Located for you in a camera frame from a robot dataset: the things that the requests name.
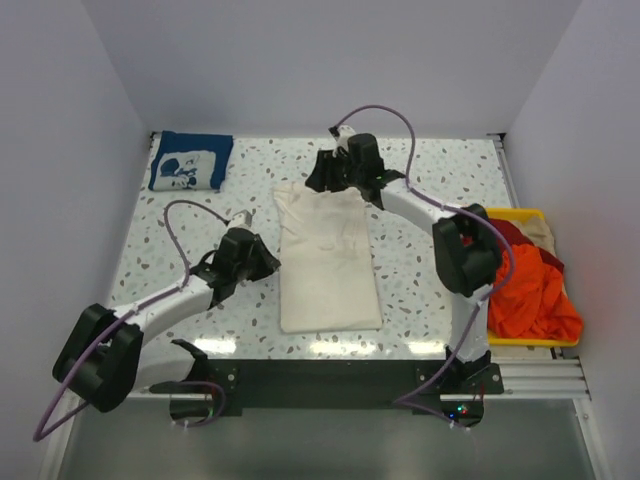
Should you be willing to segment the cream white t shirt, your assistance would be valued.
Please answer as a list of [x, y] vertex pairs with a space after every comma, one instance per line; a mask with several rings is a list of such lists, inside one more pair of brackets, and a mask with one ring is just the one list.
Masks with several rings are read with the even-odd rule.
[[383, 320], [366, 208], [354, 188], [273, 189], [280, 221], [280, 325], [288, 334], [375, 330]]

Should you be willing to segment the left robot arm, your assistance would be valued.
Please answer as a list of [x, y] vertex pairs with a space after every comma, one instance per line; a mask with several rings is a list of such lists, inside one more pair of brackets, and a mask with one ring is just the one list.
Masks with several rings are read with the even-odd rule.
[[142, 300], [108, 309], [98, 303], [80, 315], [52, 374], [102, 413], [133, 390], [142, 349], [181, 321], [224, 302], [244, 281], [274, 274], [280, 261], [260, 235], [230, 227], [218, 247], [186, 266], [180, 280]]

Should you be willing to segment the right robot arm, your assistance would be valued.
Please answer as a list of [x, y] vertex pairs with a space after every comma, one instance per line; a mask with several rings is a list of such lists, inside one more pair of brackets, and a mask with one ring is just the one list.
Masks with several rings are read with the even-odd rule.
[[448, 386], [469, 392], [490, 363], [488, 302], [502, 254], [486, 210], [424, 200], [406, 185], [407, 176], [384, 165], [377, 139], [347, 126], [332, 127], [331, 150], [321, 150], [305, 185], [316, 192], [356, 189], [363, 200], [395, 214], [430, 235], [438, 279], [451, 293], [451, 336], [445, 369]]

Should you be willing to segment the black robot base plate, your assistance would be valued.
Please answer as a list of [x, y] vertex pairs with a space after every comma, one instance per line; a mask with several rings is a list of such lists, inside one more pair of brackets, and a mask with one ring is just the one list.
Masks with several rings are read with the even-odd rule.
[[504, 393], [500, 368], [440, 360], [198, 360], [182, 382], [156, 382], [173, 419], [240, 416], [249, 409], [388, 410], [441, 414], [474, 426], [484, 399]]

